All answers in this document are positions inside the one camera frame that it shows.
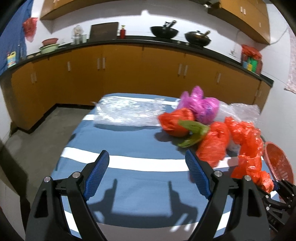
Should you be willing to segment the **pink purple plastic bag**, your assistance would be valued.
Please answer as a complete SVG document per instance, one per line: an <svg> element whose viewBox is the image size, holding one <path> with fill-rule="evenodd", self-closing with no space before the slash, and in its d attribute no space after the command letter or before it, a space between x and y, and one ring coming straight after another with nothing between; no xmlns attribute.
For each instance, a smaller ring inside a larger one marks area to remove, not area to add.
<svg viewBox="0 0 296 241"><path fill-rule="evenodd" d="M180 97L177 109L188 108L195 120L204 124L210 124L219 111L219 100L214 97L204 97L204 92L198 85L189 94L184 91Z"/></svg>

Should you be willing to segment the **large clear bubble wrap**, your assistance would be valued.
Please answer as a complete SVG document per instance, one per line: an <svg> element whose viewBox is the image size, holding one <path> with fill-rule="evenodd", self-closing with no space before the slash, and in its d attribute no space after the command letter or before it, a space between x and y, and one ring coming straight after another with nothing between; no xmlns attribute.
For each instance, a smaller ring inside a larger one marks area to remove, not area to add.
<svg viewBox="0 0 296 241"><path fill-rule="evenodd" d="M168 107L175 110L179 101L168 101L161 97L107 96L95 105L92 120L101 125L160 126L158 116L165 113Z"/></svg>

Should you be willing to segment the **black wok with lid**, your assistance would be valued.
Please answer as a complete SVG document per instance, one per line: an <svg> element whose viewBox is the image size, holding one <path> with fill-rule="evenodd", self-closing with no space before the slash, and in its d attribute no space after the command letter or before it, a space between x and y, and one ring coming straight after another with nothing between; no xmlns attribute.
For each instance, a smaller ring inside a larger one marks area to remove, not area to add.
<svg viewBox="0 0 296 241"><path fill-rule="evenodd" d="M190 44L205 47L211 42L211 39L208 37L210 33L211 31L206 31L205 33L201 33L200 31L191 31L185 33L185 39Z"/></svg>

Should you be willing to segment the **upper right wall cabinet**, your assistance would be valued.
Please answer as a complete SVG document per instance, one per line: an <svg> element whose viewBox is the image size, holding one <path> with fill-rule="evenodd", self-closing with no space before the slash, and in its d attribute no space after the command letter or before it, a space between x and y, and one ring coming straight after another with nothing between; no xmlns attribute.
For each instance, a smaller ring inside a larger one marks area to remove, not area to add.
<svg viewBox="0 0 296 241"><path fill-rule="evenodd" d="M220 0L208 8L210 15L233 25L255 42L270 44L270 26L264 1Z"/></svg>

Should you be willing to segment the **metal cup on counter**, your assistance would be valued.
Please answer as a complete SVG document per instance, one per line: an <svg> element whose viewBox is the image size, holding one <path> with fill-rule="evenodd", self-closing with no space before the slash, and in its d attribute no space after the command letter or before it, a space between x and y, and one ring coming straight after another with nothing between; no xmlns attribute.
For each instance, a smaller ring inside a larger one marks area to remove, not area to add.
<svg viewBox="0 0 296 241"><path fill-rule="evenodd" d="M81 36L81 42L86 43L87 42L87 35L82 35Z"/></svg>

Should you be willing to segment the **red bottle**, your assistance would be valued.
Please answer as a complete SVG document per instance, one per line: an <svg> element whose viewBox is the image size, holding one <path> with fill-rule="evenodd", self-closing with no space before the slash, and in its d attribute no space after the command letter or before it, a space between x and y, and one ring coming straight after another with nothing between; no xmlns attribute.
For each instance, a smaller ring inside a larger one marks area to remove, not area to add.
<svg viewBox="0 0 296 241"><path fill-rule="evenodd" d="M119 35L120 39L125 39L125 34L126 34L125 25L122 25L120 29L120 35Z"/></svg>

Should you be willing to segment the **orange lower kitchen cabinets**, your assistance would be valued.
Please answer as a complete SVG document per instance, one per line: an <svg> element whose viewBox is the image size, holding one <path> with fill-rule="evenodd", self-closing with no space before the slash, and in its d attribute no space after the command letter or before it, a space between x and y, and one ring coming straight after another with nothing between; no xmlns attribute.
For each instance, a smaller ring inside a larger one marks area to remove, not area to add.
<svg viewBox="0 0 296 241"><path fill-rule="evenodd" d="M180 97L195 86L206 97L263 109L271 83L202 54L150 45L102 45L28 60L1 81L12 122L31 131L59 105L92 106L111 93Z"/></svg>

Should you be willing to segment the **red plastic basket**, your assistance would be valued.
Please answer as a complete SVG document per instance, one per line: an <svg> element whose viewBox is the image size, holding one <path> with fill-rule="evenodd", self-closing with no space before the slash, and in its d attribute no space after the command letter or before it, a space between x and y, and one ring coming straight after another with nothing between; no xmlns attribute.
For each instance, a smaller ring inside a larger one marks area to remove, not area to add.
<svg viewBox="0 0 296 241"><path fill-rule="evenodd" d="M286 154L280 147L272 142L265 142L263 159L271 172L274 191L279 181L284 180L294 184L292 166Z"/></svg>

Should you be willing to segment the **floral pink cloth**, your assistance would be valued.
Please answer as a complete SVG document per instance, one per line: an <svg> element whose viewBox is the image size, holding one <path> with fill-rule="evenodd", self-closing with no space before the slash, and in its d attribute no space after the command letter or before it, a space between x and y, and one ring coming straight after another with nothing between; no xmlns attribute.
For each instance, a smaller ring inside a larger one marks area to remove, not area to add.
<svg viewBox="0 0 296 241"><path fill-rule="evenodd" d="M285 90L296 94L296 38L291 27L287 29L290 35L290 68Z"/></svg>

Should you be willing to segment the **wall cabinet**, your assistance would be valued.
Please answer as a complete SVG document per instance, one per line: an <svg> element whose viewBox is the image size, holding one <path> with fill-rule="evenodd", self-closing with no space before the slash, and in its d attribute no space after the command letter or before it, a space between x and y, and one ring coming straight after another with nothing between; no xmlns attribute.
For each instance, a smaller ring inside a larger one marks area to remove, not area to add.
<svg viewBox="0 0 296 241"><path fill-rule="evenodd" d="M255 42L270 44L270 26L264 1L220 0L208 8L210 15L233 25Z"/></svg>
<svg viewBox="0 0 296 241"><path fill-rule="evenodd" d="M115 0L45 0L40 20L52 21L73 11L109 2L115 2Z"/></svg>

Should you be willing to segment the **red basin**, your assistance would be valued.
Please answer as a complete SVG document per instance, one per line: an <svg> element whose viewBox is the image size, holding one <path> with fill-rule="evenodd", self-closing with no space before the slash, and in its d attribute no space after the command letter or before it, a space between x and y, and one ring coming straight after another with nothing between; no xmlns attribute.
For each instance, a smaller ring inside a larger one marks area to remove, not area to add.
<svg viewBox="0 0 296 241"><path fill-rule="evenodd" d="M52 44L56 44L58 41L58 38L50 38L50 39L46 39L42 42L43 46L48 46L48 45L52 45Z"/></svg>

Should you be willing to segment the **upper left wall cabinet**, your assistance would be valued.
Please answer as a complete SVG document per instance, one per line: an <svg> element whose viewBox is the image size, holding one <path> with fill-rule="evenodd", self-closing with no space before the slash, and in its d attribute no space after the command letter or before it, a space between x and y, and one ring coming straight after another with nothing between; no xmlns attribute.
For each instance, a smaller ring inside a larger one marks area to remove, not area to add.
<svg viewBox="0 0 296 241"><path fill-rule="evenodd" d="M52 21L73 11L109 2L115 2L115 0L45 0L40 20Z"/></svg>

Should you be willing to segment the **blue curtain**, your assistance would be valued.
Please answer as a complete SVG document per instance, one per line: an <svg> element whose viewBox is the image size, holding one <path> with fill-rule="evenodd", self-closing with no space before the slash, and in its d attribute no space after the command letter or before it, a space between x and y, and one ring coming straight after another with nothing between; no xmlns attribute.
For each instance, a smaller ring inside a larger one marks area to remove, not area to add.
<svg viewBox="0 0 296 241"><path fill-rule="evenodd" d="M31 17L33 0L25 1L12 16L1 35L1 74L8 68L7 57L16 53L16 63L20 61L20 56L25 57L27 46L23 23Z"/></svg>

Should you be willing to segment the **green paw-print plastic bag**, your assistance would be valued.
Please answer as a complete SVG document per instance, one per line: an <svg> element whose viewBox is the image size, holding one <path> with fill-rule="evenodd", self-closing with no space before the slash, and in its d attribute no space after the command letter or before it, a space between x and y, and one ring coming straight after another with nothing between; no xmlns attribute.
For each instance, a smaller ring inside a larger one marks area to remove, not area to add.
<svg viewBox="0 0 296 241"><path fill-rule="evenodd" d="M186 140L178 144L178 146L181 148L188 148L197 144L203 140L210 130L208 125L204 125L200 122L192 120L179 120L178 124L188 130L190 133L190 136Z"/></svg>

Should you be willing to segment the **black wok left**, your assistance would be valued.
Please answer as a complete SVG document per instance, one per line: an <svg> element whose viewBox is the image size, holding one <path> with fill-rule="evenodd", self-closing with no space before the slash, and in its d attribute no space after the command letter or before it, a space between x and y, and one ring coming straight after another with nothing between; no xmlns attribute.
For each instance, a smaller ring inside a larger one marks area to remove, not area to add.
<svg viewBox="0 0 296 241"><path fill-rule="evenodd" d="M165 22L163 26L150 27L152 34L161 39L173 39L178 34L178 30L172 28L177 23L176 20L172 22Z"/></svg>

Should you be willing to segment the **black countertop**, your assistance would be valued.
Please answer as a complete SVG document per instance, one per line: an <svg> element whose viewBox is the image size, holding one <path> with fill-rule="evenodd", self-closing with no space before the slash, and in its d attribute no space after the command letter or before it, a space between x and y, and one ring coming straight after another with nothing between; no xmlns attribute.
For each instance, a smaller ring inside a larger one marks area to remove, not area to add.
<svg viewBox="0 0 296 241"><path fill-rule="evenodd" d="M73 51L80 48L86 48L86 47L93 47L93 46L103 46L103 45L139 45L141 47L148 46L148 47L156 47L156 48L169 48L173 51L181 51L184 53L190 53L190 54L196 54L201 55L203 57L210 58L211 60L220 61L223 64L228 64L233 66L236 70L241 70L245 72L246 74L250 75L251 77L254 77L255 79L259 81L265 82L270 87L273 87L274 80L270 79L269 77L260 74L257 75L247 69L244 69L242 65L234 60L231 59L223 54L220 54L216 51L210 50L205 47L199 47L197 45L193 45L187 42L177 41L177 40L164 40L159 39L157 37L149 37L149 36L128 36L126 39L114 39L114 40L107 40L107 41L96 41L96 42L87 42L79 45L72 45L72 44L65 44L60 47L58 47L57 50L53 52L49 52L47 54L42 55L34 55L32 58L27 58L23 61L20 61L19 63L16 63L16 65L6 69L1 73L1 77L4 77L5 75L9 73L13 73L13 71L19 69L23 65L30 63L32 61L39 60L41 58L49 58L52 56L55 56L57 54L66 53L68 51Z"/></svg>

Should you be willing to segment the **hanging red plastic bag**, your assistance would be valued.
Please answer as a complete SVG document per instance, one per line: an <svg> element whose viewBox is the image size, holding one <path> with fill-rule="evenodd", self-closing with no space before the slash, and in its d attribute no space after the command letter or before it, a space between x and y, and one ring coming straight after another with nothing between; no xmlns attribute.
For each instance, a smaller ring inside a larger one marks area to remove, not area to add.
<svg viewBox="0 0 296 241"><path fill-rule="evenodd" d="M25 34L25 38L30 43L33 42L34 36L36 34L37 21L38 21L38 18L30 17L23 22L23 31Z"/></svg>

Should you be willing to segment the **long red plastic bag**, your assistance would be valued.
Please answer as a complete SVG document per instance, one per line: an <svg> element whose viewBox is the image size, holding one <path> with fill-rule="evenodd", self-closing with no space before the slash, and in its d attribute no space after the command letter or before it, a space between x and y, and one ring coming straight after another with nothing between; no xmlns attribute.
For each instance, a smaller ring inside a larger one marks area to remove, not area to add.
<svg viewBox="0 0 296 241"><path fill-rule="evenodd" d="M274 188L269 173L262 170L263 141L261 131L252 122L236 121L226 117L227 125L233 142L240 145L238 166L231 174L232 178L241 179L248 175L252 181L263 191L270 193Z"/></svg>

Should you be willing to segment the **glass jar on counter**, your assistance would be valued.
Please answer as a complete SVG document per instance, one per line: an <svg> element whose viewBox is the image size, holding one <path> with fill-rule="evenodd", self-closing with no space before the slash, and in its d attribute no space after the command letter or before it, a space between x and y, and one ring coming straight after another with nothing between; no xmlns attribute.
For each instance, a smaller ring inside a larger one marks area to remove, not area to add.
<svg viewBox="0 0 296 241"><path fill-rule="evenodd" d="M74 45L80 44L80 38L81 38L82 34L83 34L83 29L82 29L81 25L77 25L73 28L72 39L73 39Z"/></svg>

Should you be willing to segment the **red bag with colourful items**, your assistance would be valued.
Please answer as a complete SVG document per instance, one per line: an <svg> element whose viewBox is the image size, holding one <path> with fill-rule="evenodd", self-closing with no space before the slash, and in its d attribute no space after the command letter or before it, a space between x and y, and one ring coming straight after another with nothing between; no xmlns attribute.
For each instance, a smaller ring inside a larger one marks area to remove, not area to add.
<svg viewBox="0 0 296 241"><path fill-rule="evenodd" d="M257 75L261 74L262 70L262 55L254 47L242 45L241 64L244 69L251 71Z"/></svg>

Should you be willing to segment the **clear plastic bag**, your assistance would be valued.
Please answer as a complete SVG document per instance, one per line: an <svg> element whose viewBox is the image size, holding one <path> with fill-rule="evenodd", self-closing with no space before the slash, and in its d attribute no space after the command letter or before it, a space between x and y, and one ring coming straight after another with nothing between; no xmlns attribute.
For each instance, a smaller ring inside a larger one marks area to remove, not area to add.
<svg viewBox="0 0 296 241"><path fill-rule="evenodd" d="M219 110L214 118L214 121L224 122L226 117L232 117L235 121L252 122L257 124L260 116L260 109L258 105L248 105L243 103L226 104L219 102Z"/></svg>

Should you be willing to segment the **green basin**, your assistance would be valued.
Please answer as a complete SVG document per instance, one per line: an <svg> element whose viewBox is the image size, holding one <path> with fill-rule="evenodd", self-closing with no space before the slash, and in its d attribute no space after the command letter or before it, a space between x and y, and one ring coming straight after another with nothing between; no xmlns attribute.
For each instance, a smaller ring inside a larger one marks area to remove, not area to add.
<svg viewBox="0 0 296 241"><path fill-rule="evenodd" d="M57 50L59 47L59 44L51 44L51 45L46 45L40 48L40 53L41 54L47 54L50 52L53 52L55 50Z"/></svg>

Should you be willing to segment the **yellow blue detergent bottle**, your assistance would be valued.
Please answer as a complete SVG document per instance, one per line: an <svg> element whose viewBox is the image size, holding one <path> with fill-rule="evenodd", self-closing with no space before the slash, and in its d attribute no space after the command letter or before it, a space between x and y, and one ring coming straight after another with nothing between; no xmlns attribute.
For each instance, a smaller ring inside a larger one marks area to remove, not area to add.
<svg viewBox="0 0 296 241"><path fill-rule="evenodd" d="M16 51L7 54L7 68L16 65Z"/></svg>

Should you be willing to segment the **dark cutting board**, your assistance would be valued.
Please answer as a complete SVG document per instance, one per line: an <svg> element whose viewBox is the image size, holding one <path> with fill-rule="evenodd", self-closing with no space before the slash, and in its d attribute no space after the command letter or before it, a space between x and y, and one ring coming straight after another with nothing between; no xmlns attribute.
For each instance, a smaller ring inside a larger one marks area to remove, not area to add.
<svg viewBox="0 0 296 241"><path fill-rule="evenodd" d="M108 41L117 39L119 22L92 25L88 42Z"/></svg>

